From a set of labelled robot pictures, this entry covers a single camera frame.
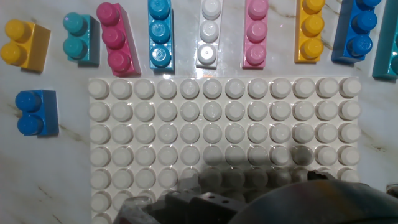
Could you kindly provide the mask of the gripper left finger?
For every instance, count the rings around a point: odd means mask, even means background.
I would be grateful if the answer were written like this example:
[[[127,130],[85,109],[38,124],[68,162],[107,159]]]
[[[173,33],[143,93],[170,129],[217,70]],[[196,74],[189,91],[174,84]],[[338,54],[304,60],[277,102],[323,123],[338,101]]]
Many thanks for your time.
[[[201,193],[198,176],[179,180],[176,191],[148,206],[159,223],[228,223],[246,204],[216,193]]]

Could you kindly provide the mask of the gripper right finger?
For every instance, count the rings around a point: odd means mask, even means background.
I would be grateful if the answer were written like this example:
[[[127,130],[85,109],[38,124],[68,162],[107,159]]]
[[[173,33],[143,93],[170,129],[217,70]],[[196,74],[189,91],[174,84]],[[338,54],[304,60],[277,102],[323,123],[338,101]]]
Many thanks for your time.
[[[335,180],[336,178],[333,177],[330,173],[327,172],[320,172],[317,170],[308,171],[307,173],[307,180]]]

